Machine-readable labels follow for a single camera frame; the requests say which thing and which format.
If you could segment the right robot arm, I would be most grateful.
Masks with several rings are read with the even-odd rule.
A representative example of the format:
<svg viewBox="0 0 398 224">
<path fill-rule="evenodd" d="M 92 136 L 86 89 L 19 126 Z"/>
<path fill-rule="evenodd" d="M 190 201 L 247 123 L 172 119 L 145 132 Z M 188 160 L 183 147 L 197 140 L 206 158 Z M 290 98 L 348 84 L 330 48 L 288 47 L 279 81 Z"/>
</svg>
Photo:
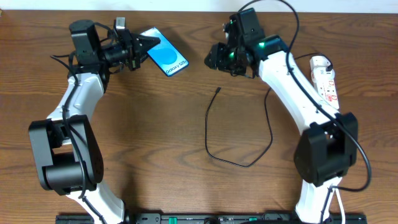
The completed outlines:
<svg viewBox="0 0 398 224">
<path fill-rule="evenodd" d="M 294 163 L 302 188 L 293 220 L 332 221 L 331 198 L 357 159 L 357 119 L 340 113 L 314 89 L 297 67 L 290 46 L 278 35 L 265 35 L 253 8 L 230 15 L 223 31 L 227 42 L 212 46 L 205 65 L 233 77 L 245 76 L 251 67 L 253 75 L 274 90 L 300 133 Z"/>
</svg>

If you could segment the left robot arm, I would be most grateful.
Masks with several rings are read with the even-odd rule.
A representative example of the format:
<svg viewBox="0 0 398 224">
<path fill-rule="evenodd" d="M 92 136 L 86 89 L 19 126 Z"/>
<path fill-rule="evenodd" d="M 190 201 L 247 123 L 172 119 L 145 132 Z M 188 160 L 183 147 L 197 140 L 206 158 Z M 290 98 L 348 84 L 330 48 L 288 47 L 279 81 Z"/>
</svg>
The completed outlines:
<svg viewBox="0 0 398 224">
<path fill-rule="evenodd" d="M 112 74 L 137 70 L 157 37 L 130 32 L 124 18 L 114 20 L 105 39 L 97 22 L 70 24 L 74 51 L 56 61 L 68 69 L 68 87 L 45 119 L 33 121 L 29 138 L 40 185 L 85 209 L 83 215 L 57 215 L 57 223 L 134 223 L 125 202 L 104 181 L 103 157 L 90 120 Z"/>
</svg>

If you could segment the blue Galaxy smartphone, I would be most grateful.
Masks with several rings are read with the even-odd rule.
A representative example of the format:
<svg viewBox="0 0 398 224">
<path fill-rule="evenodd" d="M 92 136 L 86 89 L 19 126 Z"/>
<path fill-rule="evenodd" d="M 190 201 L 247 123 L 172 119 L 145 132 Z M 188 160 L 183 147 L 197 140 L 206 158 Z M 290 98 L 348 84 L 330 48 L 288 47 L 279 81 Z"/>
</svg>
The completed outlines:
<svg viewBox="0 0 398 224">
<path fill-rule="evenodd" d="M 172 77 L 189 66 L 189 61 L 163 35 L 163 33 L 158 30 L 158 28 L 150 28 L 142 32 L 141 35 L 160 39 L 160 43 L 151 48 L 148 54 L 167 77 Z"/>
</svg>

